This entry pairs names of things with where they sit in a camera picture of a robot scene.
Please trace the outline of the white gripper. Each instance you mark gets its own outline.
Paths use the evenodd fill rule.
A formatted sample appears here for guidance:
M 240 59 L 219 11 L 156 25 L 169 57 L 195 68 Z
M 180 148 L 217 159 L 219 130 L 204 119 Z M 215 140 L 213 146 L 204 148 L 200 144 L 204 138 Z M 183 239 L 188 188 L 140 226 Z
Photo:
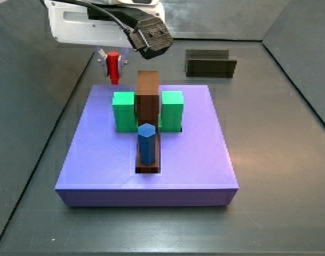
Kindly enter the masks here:
M 100 7 L 129 7 L 165 19 L 165 9 L 161 0 L 84 0 Z M 60 43 L 112 46 L 121 48 L 119 71 L 123 76 L 124 67 L 129 63 L 128 37 L 115 21 L 94 20 L 89 17 L 88 8 L 62 0 L 44 0 L 49 12 L 53 37 Z M 108 76 L 108 54 L 99 47 L 99 63 Z

